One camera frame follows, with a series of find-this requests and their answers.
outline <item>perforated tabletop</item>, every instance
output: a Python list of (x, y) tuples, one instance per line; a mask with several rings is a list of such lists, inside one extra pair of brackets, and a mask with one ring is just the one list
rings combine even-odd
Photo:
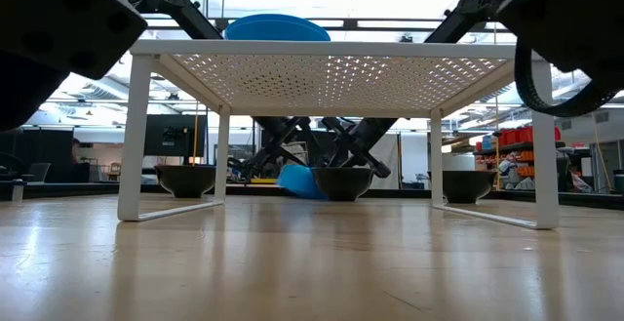
[(131, 52), (157, 56), (157, 72), (231, 114), (428, 117), (509, 84), (514, 47), (144, 40)]

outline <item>black bowl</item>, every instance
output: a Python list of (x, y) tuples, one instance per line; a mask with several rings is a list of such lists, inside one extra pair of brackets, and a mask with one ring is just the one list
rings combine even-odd
[(442, 171), (442, 192), (449, 203), (475, 204), (491, 191), (495, 177), (494, 171)]
[(314, 181), (331, 201), (355, 201), (371, 186), (367, 168), (312, 168)]
[(215, 166), (156, 165), (154, 168), (160, 185), (175, 198), (201, 198), (215, 186)]

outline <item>white metal frame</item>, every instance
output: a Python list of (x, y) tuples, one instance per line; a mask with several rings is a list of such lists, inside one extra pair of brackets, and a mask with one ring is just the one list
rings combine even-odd
[[(550, 63), (533, 62), (533, 79), (540, 97), (552, 101)], [(552, 116), (532, 111), (533, 150), (535, 152), (536, 221), (507, 218), (498, 215), (453, 208), (443, 203), (442, 194), (442, 122), (439, 110), (431, 111), (431, 176), (432, 203), (436, 209), (469, 215), (481, 219), (510, 223), (532, 229), (556, 228), (559, 225), (559, 193), (555, 150), (555, 120)]]
[[(236, 108), (217, 96), (202, 81), (182, 66), (172, 54), (226, 54), (226, 55), (344, 55), (344, 56), (385, 56), (406, 58), (483, 58), (507, 60), (494, 71), (475, 82), (462, 92), (442, 102), (432, 110), (415, 109), (405, 111), (384, 110), (369, 114), (362, 109), (349, 109), (348, 105), (330, 110), (337, 116), (372, 117), (430, 117), (431, 118), (431, 169), (432, 206), (436, 209), (478, 218), (516, 224), (529, 228), (554, 228), (559, 220), (557, 193), (557, 170), (555, 163), (555, 140), (553, 117), (533, 112), (533, 133), (536, 166), (536, 222), (522, 221), (495, 215), (482, 214), (469, 210), (452, 208), (443, 203), (442, 176), (442, 118), (455, 110), (493, 93), (513, 81), (513, 58), (515, 47), (491, 45), (455, 44), (401, 44), (401, 43), (360, 43), (360, 42), (250, 42), (215, 40), (142, 40), (131, 48), (134, 55), (131, 74), (128, 121), (126, 125), (123, 153), (124, 171), (121, 176), (118, 216), (122, 221), (144, 221), (168, 215), (203, 209), (223, 204), (225, 201), (225, 180), (227, 171), (227, 151), (217, 155), (216, 185), (214, 201), (205, 204), (161, 211), (150, 214), (138, 212), (140, 196), (140, 169), (145, 137), (147, 100), (149, 95), (150, 72), (156, 71), (176, 84), (183, 91), (220, 115), (218, 149), (227, 149), (230, 115), (291, 116), (292, 109)], [(543, 93), (542, 98), (550, 99), (550, 64), (541, 57), (533, 56), (533, 70), (536, 85)], [(302, 107), (298, 114), (314, 114), (314, 105)]]

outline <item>wooden floor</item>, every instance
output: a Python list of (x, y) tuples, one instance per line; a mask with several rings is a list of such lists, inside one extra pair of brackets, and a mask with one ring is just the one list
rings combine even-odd
[(232, 196), (142, 223), (116, 204), (0, 203), (0, 319), (624, 319), (624, 212), (562, 207), (561, 228), (536, 232), (413, 199)]

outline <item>white table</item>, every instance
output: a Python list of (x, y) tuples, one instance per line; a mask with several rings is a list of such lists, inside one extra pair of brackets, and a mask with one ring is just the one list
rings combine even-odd
[[(428, 117), (435, 208), (530, 228), (556, 227), (559, 202), (554, 120), (536, 112), (532, 113), (536, 222), (443, 203), (442, 118), (511, 83), (514, 50), (513, 46), (454, 44), (138, 41), (131, 48), (134, 58), (119, 219), (155, 219), (225, 200), (227, 151), (220, 151), (214, 201), (139, 214), (149, 80), (154, 71), (220, 115), (218, 149), (228, 148), (230, 115)], [(541, 97), (550, 100), (550, 64), (534, 56), (533, 73)]]

